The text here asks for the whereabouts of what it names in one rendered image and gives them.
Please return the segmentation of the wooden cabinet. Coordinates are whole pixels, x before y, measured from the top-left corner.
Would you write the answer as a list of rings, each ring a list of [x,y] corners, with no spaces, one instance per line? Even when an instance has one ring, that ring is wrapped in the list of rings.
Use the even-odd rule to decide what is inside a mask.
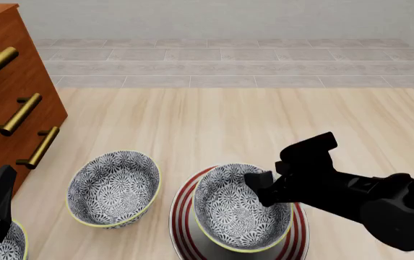
[[[0,134],[0,168],[10,165],[17,171],[14,191],[18,191],[31,171],[16,160],[26,160],[43,140],[39,131],[60,127],[67,112],[53,86],[34,42],[18,12],[17,4],[0,4],[0,51],[14,47],[19,56],[0,71],[0,125],[4,125],[22,105],[17,98],[39,93],[43,99],[12,136]]]

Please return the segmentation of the patterned black white bowl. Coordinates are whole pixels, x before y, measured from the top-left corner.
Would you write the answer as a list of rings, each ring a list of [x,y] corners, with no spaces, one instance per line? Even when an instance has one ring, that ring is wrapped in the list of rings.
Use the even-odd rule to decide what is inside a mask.
[[[6,237],[0,242],[0,260],[29,260],[28,246],[24,227],[12,220]]]
[[[215,244],[238,253],[276,246],[293,225],[293,203],[264,207],[245,183],[247,173],[264,173],[251,164],[224,164],[208,170],[192,197],[195,220]]]
[[[160,188],[160,171],[151,157],[138,151],[114,151],[78,170],[67,189],[66,206],[83,225],[119,229],[140,220]]]

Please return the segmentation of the plate with red rings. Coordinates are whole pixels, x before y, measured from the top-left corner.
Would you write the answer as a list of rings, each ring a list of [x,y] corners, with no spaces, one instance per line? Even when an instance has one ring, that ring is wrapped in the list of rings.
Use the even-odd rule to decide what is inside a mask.
[[[276,246],[259,253],[237,253],[212,242],[198,227],[192,207],[197,182],[213,167],[190,177],[174,196],[169,227],[180,260],[305,260],[309,250],[309,224],[299,203],[293,205],[293,224]]]

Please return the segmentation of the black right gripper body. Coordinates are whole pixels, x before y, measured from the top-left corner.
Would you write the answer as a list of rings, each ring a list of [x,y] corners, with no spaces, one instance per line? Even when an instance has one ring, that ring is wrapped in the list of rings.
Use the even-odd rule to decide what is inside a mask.
[[[304,203],[311,207],[331,207],[332,199],[326,190],[326,177],[331,167],[296,168],[274,179],[273,191],[256,192],[264,207],[278,203]]]

